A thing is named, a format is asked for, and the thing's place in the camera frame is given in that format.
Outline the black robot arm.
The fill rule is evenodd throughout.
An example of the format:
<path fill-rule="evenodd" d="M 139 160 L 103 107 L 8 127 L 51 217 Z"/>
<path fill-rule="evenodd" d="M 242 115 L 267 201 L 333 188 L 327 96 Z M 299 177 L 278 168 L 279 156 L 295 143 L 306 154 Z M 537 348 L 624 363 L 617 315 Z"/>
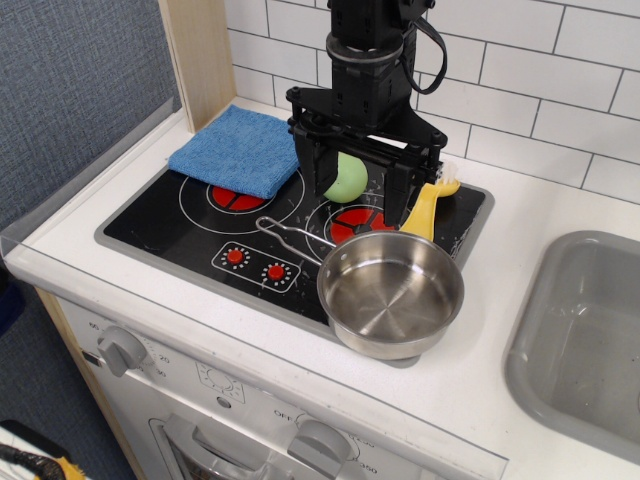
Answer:
<path fill-rule="evenodd" d="M 288 121 L 305 182 L 318 195 L 336 181 L 345 153 L 385 168 L 384 221 L 401 223 L 412 194 L 436 179 L 447 137 L 411 107 L 413 93 L 428 95 L 443 81 L 414 79 L 417 35 L 440 49 L 441 35 L 425 18 L 431 1 L 331 1 L 326 51 L 328 89 L 293 87 L 286 93 Z"/>

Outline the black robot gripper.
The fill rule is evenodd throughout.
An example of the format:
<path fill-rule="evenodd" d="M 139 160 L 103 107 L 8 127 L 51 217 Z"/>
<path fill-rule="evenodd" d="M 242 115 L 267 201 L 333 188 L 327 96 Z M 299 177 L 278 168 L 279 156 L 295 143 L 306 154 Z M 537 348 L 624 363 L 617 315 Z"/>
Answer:
<path fill-rule="evenodd" d="M 384 221 L 400 224 L 413 189 L 433 180 L 447 143 L 446 135 L 410 106 L 412 94 L 438 88 L 446 69 L 421 88 L 414 66 L 410 55 L 383 62 L 335 57 L 331 88 L 294 86 L 287 91 L 290 133 L 303 178 L 316 196 L 337 180 L 339 152 L 349 153 L 386 167 Z"/>

